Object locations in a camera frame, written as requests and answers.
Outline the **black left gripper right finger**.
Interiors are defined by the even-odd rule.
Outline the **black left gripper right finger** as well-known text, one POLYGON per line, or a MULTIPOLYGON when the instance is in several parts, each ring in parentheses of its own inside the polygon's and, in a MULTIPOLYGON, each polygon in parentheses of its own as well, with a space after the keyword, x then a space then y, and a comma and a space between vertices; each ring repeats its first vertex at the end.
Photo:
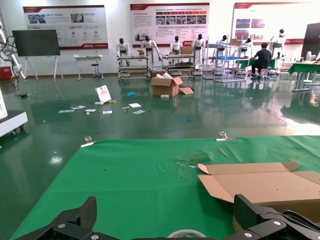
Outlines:
POLYGON ((291 211, 280 212, 251 203, 244 195, 234 196, 233 216, 242 231, 230 240, 318 240, 320 226, 291 211))

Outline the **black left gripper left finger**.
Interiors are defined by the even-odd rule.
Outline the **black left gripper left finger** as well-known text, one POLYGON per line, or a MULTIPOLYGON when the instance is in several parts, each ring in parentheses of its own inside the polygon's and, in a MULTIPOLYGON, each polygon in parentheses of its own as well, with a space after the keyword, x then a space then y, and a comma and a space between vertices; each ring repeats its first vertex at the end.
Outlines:
POLYGON ((97 198, 90 196, 80 207, 62 211, 48 225, 20 236, 19 240, 114 240, 95 232, 97 198))

